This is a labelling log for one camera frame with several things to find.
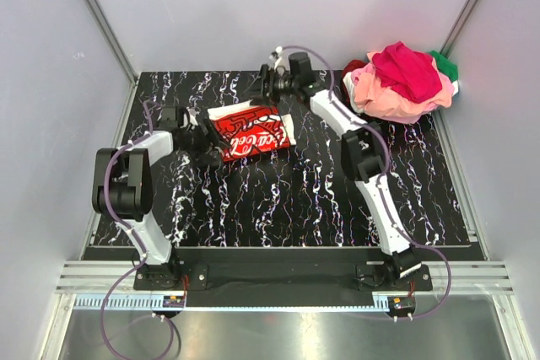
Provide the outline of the white t-shirt red print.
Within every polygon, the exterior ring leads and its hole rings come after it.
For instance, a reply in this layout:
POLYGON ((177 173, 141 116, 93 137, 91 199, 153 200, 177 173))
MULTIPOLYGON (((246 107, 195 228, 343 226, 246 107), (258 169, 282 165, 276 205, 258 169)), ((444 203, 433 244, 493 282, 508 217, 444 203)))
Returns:
POLYGON ((281 115, 277 106, 246 101, 209 109, 208 118, 229 144, 221 148, 224 162, 296 145, 292 116, 281 115))

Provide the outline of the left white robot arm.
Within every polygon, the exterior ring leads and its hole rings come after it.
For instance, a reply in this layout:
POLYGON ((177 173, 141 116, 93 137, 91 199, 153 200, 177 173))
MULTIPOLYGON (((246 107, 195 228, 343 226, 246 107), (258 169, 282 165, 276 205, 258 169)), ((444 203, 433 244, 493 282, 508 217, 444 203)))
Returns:
POLYGON ((152 166, 174 152, 192 162, 213 164, 230 142, 206 116, 185 107, 166 106, 154 120, 148 108, 148 130, 119 148, 101 148, 95 155, 92 207, 111 218, 136 247, 140 261, 153 269, 153 279, 165 289, 176 287, 182 269, 172 262, 172 243, 153 214, 152 166))

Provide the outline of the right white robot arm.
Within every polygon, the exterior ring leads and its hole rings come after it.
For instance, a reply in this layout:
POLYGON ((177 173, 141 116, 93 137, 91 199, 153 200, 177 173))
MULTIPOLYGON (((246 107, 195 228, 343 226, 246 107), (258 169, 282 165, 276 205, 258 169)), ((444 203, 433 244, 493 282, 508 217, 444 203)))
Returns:
POLYGON ((246 97, 253 105, 276 105, 282 96, 293 95, 340 137, 342 171, 362 194, 379 236, 384 256, 379 273, 388 287, 402 289, 413 280, 421 261, 389 189, 386 141, 378 126, 361 119, 339 99, 333 84, 326 86, 319 80, 311 66, 312 54, 301 46, 277 47, 246 97))

